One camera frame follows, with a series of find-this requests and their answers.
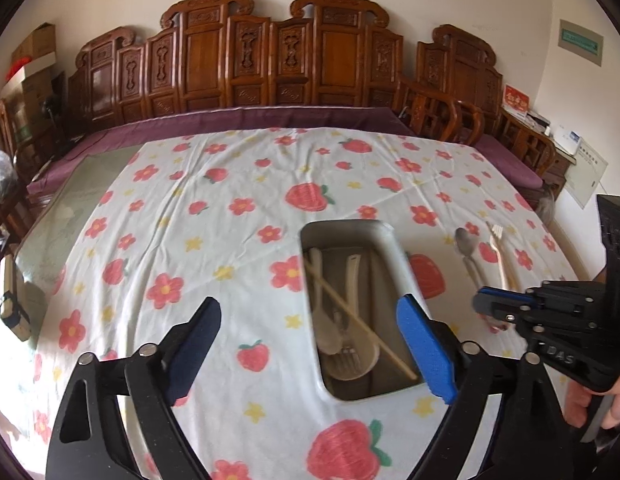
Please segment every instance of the green leaf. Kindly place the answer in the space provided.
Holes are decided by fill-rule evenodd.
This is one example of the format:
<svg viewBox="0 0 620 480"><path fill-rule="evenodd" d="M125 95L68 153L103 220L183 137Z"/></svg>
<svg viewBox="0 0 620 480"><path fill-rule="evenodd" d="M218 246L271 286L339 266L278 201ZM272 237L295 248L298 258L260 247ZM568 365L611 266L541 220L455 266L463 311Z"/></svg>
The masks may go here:
<svg viewBox="0 0 620 480"><path fill-rule="evenodd" d="M379 459L379 463L383 467L390 467L392 465L392 459L387 453L381 451L378 447L373 447L371 449L372 452L377 456L377 458Z"/></svg>
<svg viewBox="0 0 620 480"><path fill-rule="evenodd" d="M370 422L368 429L370 430L370 434L372 435L372 444L370 444L371 448L375 447L376 443L379 442L383 428L384 425L381 423L380 420L374 419L372 422Z"/></svg>

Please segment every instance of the wooden chopstick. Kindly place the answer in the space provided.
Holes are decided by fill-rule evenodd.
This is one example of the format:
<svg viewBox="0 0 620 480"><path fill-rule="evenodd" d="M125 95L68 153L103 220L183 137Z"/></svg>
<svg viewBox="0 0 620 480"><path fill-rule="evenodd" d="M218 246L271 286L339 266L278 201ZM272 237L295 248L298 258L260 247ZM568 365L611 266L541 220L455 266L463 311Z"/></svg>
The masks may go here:
<svg viewBox="0 0 620 480"><path fill-rule="evenodd" d="M401 370L410 380L416 381L417 374L415 374L412 369L397 355L392 349L374 332L366 323L363 321L357 314L355 314L351 309L348 303L339 295L339 293L332 288L330 283L326 282L322 276L320 276L315 270L311 263L304 258L304 266L306 271L309 272L314 278L315 282L319 283L328 296L332 298L332 300L340 307L341 310L344 310L350 319L353 320L354 323L359 325L359 327L370 336L386 354L388 357L394 361L394 364Z"/></svg>

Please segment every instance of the tablecloth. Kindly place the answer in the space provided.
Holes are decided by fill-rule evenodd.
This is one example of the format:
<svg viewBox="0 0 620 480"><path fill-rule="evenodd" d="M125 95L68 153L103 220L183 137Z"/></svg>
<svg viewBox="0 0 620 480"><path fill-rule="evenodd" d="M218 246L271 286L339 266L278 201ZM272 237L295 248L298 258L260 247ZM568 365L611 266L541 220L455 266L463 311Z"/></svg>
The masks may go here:
<svg viewBox="0 0 620 480"><path fill-rule="evenodd" d="M50 299L28 405L42 460L82 352L129 355L213 296L221 329L174 408L213 479L406 478L446 407L425 384L356 402L325 390L298 233L333 218L391 224L421 273L432 316L492 354L516 357L523 345L512 330L491 334L471 311L474 286L453 245L457 227L481 240L477 259L492 285L498 271L485 221L504 226L522 286L574 279L525 200L467 146L332 128L147 143L88 219ZM122 409L142 472L155 478L132 406ZM489 421L466 476L488 436Z"/></svg>

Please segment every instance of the carved wooden backrest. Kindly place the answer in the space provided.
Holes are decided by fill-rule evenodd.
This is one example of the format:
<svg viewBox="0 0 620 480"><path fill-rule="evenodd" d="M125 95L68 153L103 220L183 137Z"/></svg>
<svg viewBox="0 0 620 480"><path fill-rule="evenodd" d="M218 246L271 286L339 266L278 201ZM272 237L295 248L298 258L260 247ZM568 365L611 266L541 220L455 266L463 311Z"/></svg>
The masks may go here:
<svg viewBox="0 0 620 480"><path fill-rule="evenodd" d="M453 25L435 28L432 40L418 43L417 81L481 108L486 131L491 132L501 105L503 80L494 68L494 50Z"/></svg>
<svg viewBox="0 0 620 480"><path fill-rule="evenodd" d="M94 131L239 105L391 105L403 37L386 29L388 14L376 3L295 0L283 22L253 16L253 7L183 0L145 43L125 27L88 42L69 79L74 125Z"/></svg>

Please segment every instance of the blue gripper pad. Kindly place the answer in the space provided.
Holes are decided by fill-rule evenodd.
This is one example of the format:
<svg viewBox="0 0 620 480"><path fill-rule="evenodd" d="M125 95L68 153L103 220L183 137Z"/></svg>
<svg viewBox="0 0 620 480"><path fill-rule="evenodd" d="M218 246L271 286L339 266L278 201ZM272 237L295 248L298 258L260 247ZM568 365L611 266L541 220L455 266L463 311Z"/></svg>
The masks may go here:
<svg viewBox="0 0 620 480"><path fill-rule="evenodd" d="M454 402L457 394L455 367L411 294L406 294L396 304L396 323L432 394L446 404Z"/></svg>

